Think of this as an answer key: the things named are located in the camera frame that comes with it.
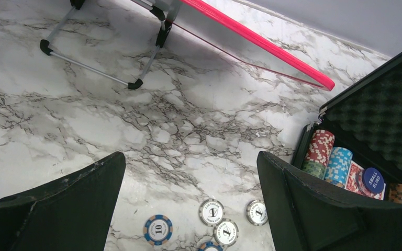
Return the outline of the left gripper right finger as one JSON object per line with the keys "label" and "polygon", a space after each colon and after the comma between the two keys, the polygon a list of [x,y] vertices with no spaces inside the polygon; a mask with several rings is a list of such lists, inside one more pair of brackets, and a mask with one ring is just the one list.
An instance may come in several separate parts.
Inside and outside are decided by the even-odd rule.
{"label": "left gripper right finger", "polygon": [[347,191],[269,152],[256,163],[276,250],[402,250],[402,204]]}

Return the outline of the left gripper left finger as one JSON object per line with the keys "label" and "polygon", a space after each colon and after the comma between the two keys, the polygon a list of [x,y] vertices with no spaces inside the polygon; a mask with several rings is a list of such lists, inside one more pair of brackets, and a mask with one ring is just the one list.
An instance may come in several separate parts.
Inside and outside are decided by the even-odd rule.
{"label": "left gripper left finger", "polygon": [[0,250],[103,250],[126,169],[114,152],[0,199]]}

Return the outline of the white one poker chip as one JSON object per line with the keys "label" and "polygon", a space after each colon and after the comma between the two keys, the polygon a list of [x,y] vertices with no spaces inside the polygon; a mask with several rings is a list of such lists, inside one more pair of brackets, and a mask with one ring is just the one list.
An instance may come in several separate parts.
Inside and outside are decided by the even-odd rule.
{"label": "white one poker chip", "polygon": [[247,220],[255,226],[263,226],[268,222],[266,206],[263,200],[250,201],[245,209]]}
{"label": "white one poker chip", "polygon": [[223,219],[214,227],[214,238],[222,247],[233,246],[239,237],[239,228],[235,221]]}
{"label": "white one poker chip", "polygon": [[219,224],[225,215],[223,204],[216,199],[209,198],[201,203],[198,208],[198,216],[200,220],[209,227]]}

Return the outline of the blue ten poker chip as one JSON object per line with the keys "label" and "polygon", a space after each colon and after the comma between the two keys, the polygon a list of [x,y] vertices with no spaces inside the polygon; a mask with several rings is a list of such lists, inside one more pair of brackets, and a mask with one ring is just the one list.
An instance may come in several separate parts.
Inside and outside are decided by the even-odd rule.
{"label": "blue ten poker chip", "polygon": [[173,223],[165,215],[156,214],[150,217],[143,226],[143,235],[152,246],[167,243],[173,234]]}

